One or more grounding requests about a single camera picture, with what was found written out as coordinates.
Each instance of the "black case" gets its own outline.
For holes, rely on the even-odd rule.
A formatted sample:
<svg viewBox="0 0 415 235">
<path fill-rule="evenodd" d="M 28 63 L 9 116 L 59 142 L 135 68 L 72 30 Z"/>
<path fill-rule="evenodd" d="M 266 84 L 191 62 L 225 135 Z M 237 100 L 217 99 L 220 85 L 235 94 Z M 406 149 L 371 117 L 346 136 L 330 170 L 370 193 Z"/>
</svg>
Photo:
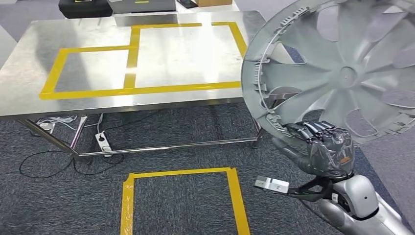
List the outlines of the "black case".
<svg viewBox="0 0 415 235">
<path fill-rule="evenodd" d="M 107 0 L 93 0 L 90 2 L 60 0 L 59 10 L 68 19 L 108 17 L 113 14 Z"/>
</svg>

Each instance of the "hubcap center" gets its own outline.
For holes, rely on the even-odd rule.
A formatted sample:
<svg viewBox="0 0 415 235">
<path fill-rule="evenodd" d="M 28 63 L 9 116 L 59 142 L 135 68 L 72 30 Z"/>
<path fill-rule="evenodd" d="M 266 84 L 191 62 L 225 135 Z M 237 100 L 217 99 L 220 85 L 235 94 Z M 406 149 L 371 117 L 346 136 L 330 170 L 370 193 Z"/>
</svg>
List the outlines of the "hubcap center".
<svg viewBox="0 0 415 235">
<path fill-rule="evenodd" d="M 340 84 L 343 87 L 351 87 L 357 79 L 357 72 L 351 67 L 345 66 L 340 69 Z"/>
</svg>

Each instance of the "table leg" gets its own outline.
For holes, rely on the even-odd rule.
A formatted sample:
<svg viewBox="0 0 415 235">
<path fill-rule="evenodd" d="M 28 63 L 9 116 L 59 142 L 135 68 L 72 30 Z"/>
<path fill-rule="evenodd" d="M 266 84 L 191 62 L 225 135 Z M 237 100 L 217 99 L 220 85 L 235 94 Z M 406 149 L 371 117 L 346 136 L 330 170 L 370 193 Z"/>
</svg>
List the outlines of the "table leg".
<svg viewBox="0 0 415 235">
<path fill-rule="evenodd" d="M 261 127 L 261 129 L 259 129 L 258 133 L 255 136 L 256 141 L 252 143 L 252 148 L 258 148 L 259 145 L 259 141 L 262 139 L 262 137 L 264 136 L 264 134 L 267 131 Z"/>
<path fill-rule="evenodd" d="M 55 146 L 62 149 L 63 151 L 73 155 L 74 157 L 79 156 L 78 152 L 76 152 L 75 149 L 67 146 L 64 142 L 62 142 L 61 140 L 59 140 L 56 137 L 54 137 L 53 135 L 51 135 L 49 132 L 45 131 L 42 127 L 36 125 L 31 120 L 22 119 L 22 120 L 18 120 L 18 122 L 20 122 L 21 124 L 23 124 L 24 126 L 29 128 L 30 130 L 34 131 L 39 136 L 45 138 L 47 141 L 54 144 Z"/>
<path fill-rule="evenodd" d="M 82 130 L 84 129 L 85 123 L 87 122 L 87 115 L 82 115 L 81 120 L 79 121 L 78 128 L 76 129 L 75 137 L 73 137 L 72 143 L 70 144 L 70 147 L 72 149 L 75 148 L 76 144 L 78 143 L 79 136 L 81 135 Z"/>
<path fill-rule="evenodd" d="M 255 120 L 255 118 L 254 117 L 251 117 L 252 118 L 252 121 L 254 121 L 254 127 L 255 127 L 255 130 L 256 130 L 256 132 L 258 133 L 260 130 L 261 130 L 261 126 L 259 125 L 259 123 Z"/>
</svg>

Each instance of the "orange label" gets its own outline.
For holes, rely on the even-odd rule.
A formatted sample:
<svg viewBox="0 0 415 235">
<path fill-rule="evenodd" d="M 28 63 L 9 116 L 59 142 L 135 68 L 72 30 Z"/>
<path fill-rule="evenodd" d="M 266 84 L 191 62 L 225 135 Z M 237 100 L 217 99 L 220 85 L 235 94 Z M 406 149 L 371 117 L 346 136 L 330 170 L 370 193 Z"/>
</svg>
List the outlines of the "orange label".
<svg viewBox="0 0 415 235">
<path fill-rule="evenodd" d="M 345 156 L 344 158 L 340 159 L 340 163 L 347 163 L 348 161 L 350 161 L 350 157 L 349 156 Z"/>
</svg>

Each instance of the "yellow tape rectangle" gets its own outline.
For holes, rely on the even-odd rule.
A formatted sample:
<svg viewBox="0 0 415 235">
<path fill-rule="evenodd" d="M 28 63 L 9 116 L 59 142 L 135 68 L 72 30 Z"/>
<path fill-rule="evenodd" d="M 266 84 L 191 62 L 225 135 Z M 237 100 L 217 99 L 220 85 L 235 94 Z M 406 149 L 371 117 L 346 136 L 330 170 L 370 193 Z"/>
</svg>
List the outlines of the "yellow tape rectangle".
<svg viewBox="0 0 415 235">
<path fill-rule="evenodd" d="M 236 229 L 239 235 L 249 235 L 249 225 L 246 218 L 245 207 L 242 200 L 241 189 L 239 187 L 238 175 L 235 168 L 207 168 L 207 169 L 192 169 L 192 170 L 175 170 L 165 172 L 151 172 L 151 173 L 130 173 L 128 178 L 123 183 L 122 187 L 122 202 L 121 202 L 121 223 L 120 234 L 133 234 L 133 208 L 134 208 L 134 179 L 172 176 L 172 175 L 188 175 L 188 174 L 202 174 L 202 173 L 216 173 L 225 172 L 228 179 L 229 192 L 231 194 L 233 214 L 236 221 Z"/>
<path fill-rule="evenodd" d="M 246 44 L 243 36 L 235 22 L 213 22 L 212 26 L 228 26 L 235 43 L 238 47 L 239 53 L 243 57 L 246 51 Z M 135 87 L 136 72 L 138 63 L 140 30 L 145 28 L 169 28 L 169 27 L 200 27 L 202 23 L 169 23 L 169 24 L 144 24 L 134 25 L 131 27 L 130 44 L 126 46 L 115 47 L 80 47 L 80 48 L 62 48 L 58 51 L 55 62 L 49 73 L 48 78 L 39 93 L 40 99 L 78 99 L 78 98 L 93 98 L 105 97 L 114 95 L 134 95 L 134 94 L 153 94 L 153 93 L 169 93 L 169 92 L 187 92 L 187 91 L 202 91 L 215 89 L 229 89 L 239 88 L 240 82 L 219 82 L 206 84 L 186 84 L 173 86 L 158 86 L 158 87 Z M 66 57 L 69 53 L 81 52 L 98 52 L 111 50 L 128 50 L 128 58 L 126 65 L 126 74 L 124 77 L 123 89 L 114 90 L 96 90 L 96 91 L 72 91 L 72 92 L 55 92 L 55 86 L 59 80 L 61 71 L 65 65 Z"/>
</svg>

